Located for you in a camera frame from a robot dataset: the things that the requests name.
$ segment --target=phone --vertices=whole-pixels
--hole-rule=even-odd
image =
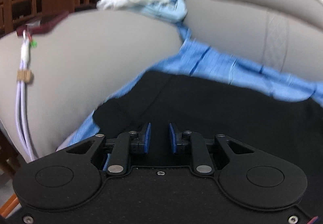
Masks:
[[[17,36],[22,36],[24,30],[30,34],[46,34],[50,32],[59,22],[68,16],[69,12],[61,11],[47,15],[34,17],[27,23],[17,28]]]

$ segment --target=beige sofa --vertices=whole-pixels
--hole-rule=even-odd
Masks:
[[[317,0],[186,0],[192,37],[309,80],[323,80],[323,5]],[[27,88],[35,153],[45,156],[105,98],[154,62],[176,54],[176,27],[125,11],[70,15],[36,35]],[[14,106],[22,39],[0,39],[0,120],[19,152]]]

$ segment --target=blue striped cloth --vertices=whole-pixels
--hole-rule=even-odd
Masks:
[[[179,31],[184,38],[189,38],[189,30],[179,28]],[[312,97],[323,106],[323,82],[308,82],[291,74],[281,74],[272,68],[220,53],[209,45],[189,39],[184,41],[178,54],[154,64],[147,70],[152,69],[250,88],[283,101],[302,101]],[[144,72],[109,96],[107,100],[129,92]],[[92,115],[93,112],[59,149],[98,133],[99,127],[93,122]]]

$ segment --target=light blue cloth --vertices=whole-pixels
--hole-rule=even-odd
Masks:
[[[184,0],[171,0],[169,4],[155,2],[149,5],[137,5],[129,10],[170,23],[182,21],[187,14]]]
[[[189,30],[179,28],[184,38]],[[312,97],[323,106],[323,82],[307,82],[290,74],[280,74],[272,68],[252,61],[220,53],[208,45],[186,39],[178,54],[168,57],[151,68],[171,74],[202,77],[244,88],[250,88],[283,101],[302,101]],[[142,74],[116,91],[109,98],[118,98],[129,92]],[[99,131],[93,122],[93,112],[70,137],[69,145],[75,144]]]

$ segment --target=brown cord lock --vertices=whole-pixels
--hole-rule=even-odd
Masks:
[[[33,73],[29,69],[18,70],[17,81],[23,81],[28,84],[32,82],[33,76]]]

